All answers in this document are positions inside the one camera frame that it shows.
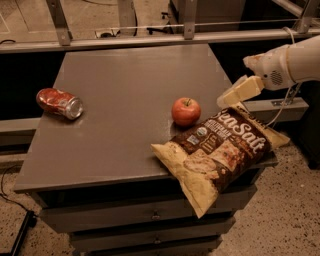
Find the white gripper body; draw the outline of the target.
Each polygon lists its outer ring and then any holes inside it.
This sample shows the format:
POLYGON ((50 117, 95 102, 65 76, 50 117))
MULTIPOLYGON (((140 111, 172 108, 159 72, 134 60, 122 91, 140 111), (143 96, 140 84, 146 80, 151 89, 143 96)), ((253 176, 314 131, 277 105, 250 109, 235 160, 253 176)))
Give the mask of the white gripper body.
POLYGON ((291 88, 295 81, 289 72, 288 51, 289 46, 283 45, 265 53, 247 56, 243 62, 261 78, 267 90, 291 88))

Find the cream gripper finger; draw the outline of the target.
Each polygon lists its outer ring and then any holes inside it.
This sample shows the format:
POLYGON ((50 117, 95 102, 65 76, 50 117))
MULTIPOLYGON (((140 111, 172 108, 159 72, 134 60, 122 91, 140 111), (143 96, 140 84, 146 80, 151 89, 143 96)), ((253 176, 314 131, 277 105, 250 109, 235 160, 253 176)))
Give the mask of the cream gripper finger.
POLYGON ((224 91, 217 99, 217 105, 221 108, 227 108, 244 100, 244 96, 238 92, 240 85, 246 81, 247 75, 240 77, 230 88, 224 91))
POLYGON ((240 85, 238 92, 244 96, 244 100, 258 96, 264 89, 264 84, 260 77, 250 76, 240 85))

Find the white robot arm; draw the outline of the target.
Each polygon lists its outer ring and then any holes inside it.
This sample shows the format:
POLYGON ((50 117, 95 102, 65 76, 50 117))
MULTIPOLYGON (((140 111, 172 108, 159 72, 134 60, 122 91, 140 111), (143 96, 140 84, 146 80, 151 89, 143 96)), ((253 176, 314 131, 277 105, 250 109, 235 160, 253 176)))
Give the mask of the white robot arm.
POLYGON ((252 76, 240 77, 217 99, 220 108, 258 96, 263 89, 276 91, 306 81, 320 80, 320 36, 286 44, 243 59, 252 76))

